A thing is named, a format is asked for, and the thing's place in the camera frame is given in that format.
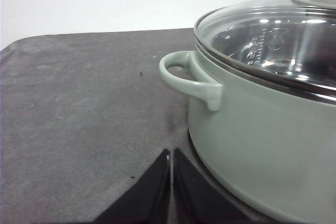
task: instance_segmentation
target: pot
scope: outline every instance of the pot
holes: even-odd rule
[[[205,166],[276,220],[336,223],[336,0],[225,7],[194,34],[197,50],[166,55],[160,73],[189,96]]]

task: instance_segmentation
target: glass lid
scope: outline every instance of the glass lid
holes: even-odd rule
[[[336,97],[336,10],[292,0],[221,8],[195,25],[196,44],[263,79]]]

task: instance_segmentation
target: black plastic piece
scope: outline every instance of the black plastic piece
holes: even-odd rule
[[[170,152],[165,149],[139,181],[95,221],[166,223],[169,197]]]
[[[174,152],[174,191],[180,224],[249,220],[205,180],[178,148]]]

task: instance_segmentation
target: stainless steel rim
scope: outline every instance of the stainless steel rim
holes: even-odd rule
[[[336,104],[336,88],[326,87],[313,83],[305,83],[298,80],[279,76],[277,74],[266,72],[255,67],[249,66],[243,62],[235,60],[208,47],[197,33],[198,24],[209,14],[216,12],[213,10],[198,19],[194,26],[194,35],[197,49],[202,52],[208,59],[216,63],[218,66],[234,73],[244,79],[253,81],[257,84],[293,94],[298,97],[320,101],[329,104]]]

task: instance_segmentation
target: gray fabric surface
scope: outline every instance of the gray fabric surface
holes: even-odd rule
[[[228,195],[192,151],[187,97],[159,76],[164,55],[193,48],[192,29],[38,36],[5,48],[2,223],[92,220],[164,148],[180,147]]]

